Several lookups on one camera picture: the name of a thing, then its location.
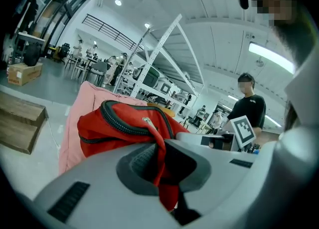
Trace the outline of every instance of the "white cable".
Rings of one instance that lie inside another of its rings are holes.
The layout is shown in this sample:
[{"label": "white cable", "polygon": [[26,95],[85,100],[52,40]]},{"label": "white cable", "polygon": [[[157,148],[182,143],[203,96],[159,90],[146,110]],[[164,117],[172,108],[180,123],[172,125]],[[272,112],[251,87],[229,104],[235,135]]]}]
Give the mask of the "white cable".
[{"label": "white cable", "polygon": [[59,151],[60,151],[60,146],[56,143],[54,137],[53,137],[53,133],[52,133],[52,129],[51,129],[51,126],[50,126],[50,121],[49,121],[49,118],[47,117],[46,118],[48,120],[48,124],[49,124],[49,128],[50,128],[50,132],[51,132],[51,136],[52,136],[52,139],[56,145],[56,148],[57,148],[57,154],[58,154],[58,158],[59,158]]}]

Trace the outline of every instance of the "glass wall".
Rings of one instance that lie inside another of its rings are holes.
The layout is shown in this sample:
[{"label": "glass wall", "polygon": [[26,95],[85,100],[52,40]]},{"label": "glass wall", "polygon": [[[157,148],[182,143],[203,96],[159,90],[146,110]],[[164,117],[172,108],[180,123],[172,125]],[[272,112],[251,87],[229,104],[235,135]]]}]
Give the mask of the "glass wall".
[{"label": "glass wall", "polygon": [[45,39],[42,47],[46,54],[48,47],[56,43],[70,18],[86,0],[37,0],[39,9],[32,24],[31,34]]}]

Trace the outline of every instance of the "pink fabric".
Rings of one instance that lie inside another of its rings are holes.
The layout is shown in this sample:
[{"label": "pink fabric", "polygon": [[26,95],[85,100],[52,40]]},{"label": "pink fabric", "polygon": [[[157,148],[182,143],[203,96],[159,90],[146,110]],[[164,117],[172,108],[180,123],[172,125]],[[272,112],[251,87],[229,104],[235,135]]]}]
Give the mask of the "pink fabric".
[{"label": "pink fabric", "polygon": [[71,169],[85,159],[80,146],[77,123],[82,115],[96,110],[105,100],[114,100],[126,104],[147,106],[147,103],[135,98],[114,94],[103,88],[98,88],[85,81],[80,87],[79,94],[70,108],[66,121],[64,137],[59,155],[59,175]]}]

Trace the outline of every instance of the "red bag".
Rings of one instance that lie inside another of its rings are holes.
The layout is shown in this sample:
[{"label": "red bag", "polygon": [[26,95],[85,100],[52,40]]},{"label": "red bag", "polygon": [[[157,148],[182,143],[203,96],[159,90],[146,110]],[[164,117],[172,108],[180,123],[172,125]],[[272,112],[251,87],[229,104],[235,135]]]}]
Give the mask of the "red bag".
[{"label": "red bag", "polygon": [[158,173],[153,183],[159,187],[159,198],[167,210],[174,208],[178,186],[160,184],[160,179],[170,176],[164,164],[164,139],[173,139],[178,132],[188,132],[181,124],[157,107],[104,101],[100,108],[80,117],[78,130],[85,157],[135,143],[156,142]]}]

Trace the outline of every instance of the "balcony railing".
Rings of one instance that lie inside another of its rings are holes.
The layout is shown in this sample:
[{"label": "balcony railing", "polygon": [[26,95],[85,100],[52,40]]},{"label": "balcony railing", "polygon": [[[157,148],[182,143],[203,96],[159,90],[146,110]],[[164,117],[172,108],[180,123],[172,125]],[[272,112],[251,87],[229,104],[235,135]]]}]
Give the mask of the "balcony railing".
[{"label": "balcony railing", "polygon": [[[88,25],[89,27],[98,30],[99,32],[109,36],[110,38],[114,39],[118,43],[122,44],[129,50],[133,50],[136,46],[136,43],[133,42],[131,39],[126,37],[121,32],[117,31],[115,28],[109,26],[105,22],[97,19],[96,17],[87,14],[85,19],[82,22],[83,24]],[[143,51],[143,46],[139,46],[137,52]]]}]

